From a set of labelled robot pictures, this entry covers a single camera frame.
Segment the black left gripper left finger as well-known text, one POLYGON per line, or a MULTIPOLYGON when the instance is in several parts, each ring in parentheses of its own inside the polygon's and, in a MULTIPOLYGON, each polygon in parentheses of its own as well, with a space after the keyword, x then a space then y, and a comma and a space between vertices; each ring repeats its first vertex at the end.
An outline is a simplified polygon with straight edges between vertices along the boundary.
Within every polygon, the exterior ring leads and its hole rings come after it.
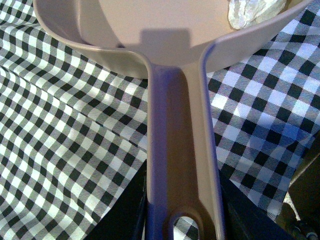
POLYGON ((95 240, 141 240, 146 215, 147 167, 141 166, 111 210, 93 229, 95 240))

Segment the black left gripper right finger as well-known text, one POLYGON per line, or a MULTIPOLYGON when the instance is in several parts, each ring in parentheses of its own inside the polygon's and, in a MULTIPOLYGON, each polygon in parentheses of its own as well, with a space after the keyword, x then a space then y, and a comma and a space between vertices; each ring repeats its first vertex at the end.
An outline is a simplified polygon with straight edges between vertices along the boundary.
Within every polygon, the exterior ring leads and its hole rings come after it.
POLYGON ((219 173, 228 240, 289 240, 290 234, 273 222, 223 173, 219 173))

